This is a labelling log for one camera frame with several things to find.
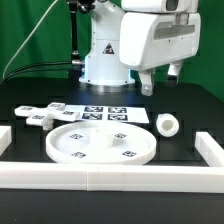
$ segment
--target white spool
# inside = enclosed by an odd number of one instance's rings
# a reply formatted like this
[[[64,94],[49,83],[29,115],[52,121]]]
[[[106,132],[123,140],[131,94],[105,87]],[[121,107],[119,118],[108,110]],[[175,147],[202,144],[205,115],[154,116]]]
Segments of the white spool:
[[[113,146],[114,133],[110,128],[94,128],[90,132],[90,146],[108,149]]]
[[[160,114],[156,121],[158,132],[164,137],[172,137],[179,130],[179,122],[171,114]]]

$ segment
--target black table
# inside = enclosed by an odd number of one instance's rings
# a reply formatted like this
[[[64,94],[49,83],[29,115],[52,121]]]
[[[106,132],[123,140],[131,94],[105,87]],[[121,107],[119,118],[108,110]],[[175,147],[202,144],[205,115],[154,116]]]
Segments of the black table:
[[[67,79],[16,78],[0,86],[0,125],[12,127],[13,142],[1,161],[53,162],[45,152],[48,132],[14,115],[20,105],[46,107],[51,102],[98,106],[145,107],[150,124],[136,124],[157,139],[157,153],[147,165],[207,166],[194,148],[197,131],[207,131],[224,146],[224,104],[193,84],[154,95],[140,90],[99,94]],[[159,135],[158,114],[171,113],[180,123],[172,138]],[[56,121],[54,127],[66,122]],[[160,192],[79,192],[0,189],[0,223],[223,223],[224,195]]]

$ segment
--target black cable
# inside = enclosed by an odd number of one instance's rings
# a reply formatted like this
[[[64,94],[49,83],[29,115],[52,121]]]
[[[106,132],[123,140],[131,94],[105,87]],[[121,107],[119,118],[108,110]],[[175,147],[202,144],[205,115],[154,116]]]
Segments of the black cable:
[[[55,65],[71,65],[72,62],[71,61],[59,61],[59,62],[45,62],[45,63],[35,63],[35,64],[31,64],[31,65],[25,65],[23,67],[20,67],[12,72],[10,72],[8,75],[11,75],[12,73],[15,72],[20,72],[29,68],[35,68],[35,67],[41,67],[41,66],[55,66]]]
[[[19,71],[19,72],[14,72],[8,76],[6,76],[3,80],[1,80],[0,85],[3,83],[7,82],[9,79],[12,77],[19,75],[19,74],[25,74],[25,73],[32,73],[32,72],[54,72],[54,71],[68,71],[68,70],[77,70],[80,71],[80,69],[75,69],[75,68],[62,68],[62,69],[35,69],[35,70],[27,70],[27,71]]]

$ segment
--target white circular platform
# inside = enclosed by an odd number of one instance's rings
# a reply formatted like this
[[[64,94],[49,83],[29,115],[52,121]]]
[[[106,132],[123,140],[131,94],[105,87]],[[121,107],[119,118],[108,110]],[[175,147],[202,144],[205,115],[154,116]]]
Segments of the white circular platform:
[[[155,156],[156,139],[130,124],[76,122],[51,131],[46,151],[58,163],[142,165]]]

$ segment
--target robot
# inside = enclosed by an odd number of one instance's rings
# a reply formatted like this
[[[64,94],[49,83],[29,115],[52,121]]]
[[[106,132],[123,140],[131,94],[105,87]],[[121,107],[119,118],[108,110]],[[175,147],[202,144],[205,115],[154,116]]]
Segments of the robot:
[[[183,60],[195,56],[200,39],[198,0],[122,0],[122,9],[109,0],[67,0],[72,15],[73,65],[84,64],[81,83],[99,91],[116,91],[135,81],[139,72],[142,94],[153,94],[153,74],[170,64],[166,84],[174,86]],[[92,10],[91,51],[78,57],[74,15]]]

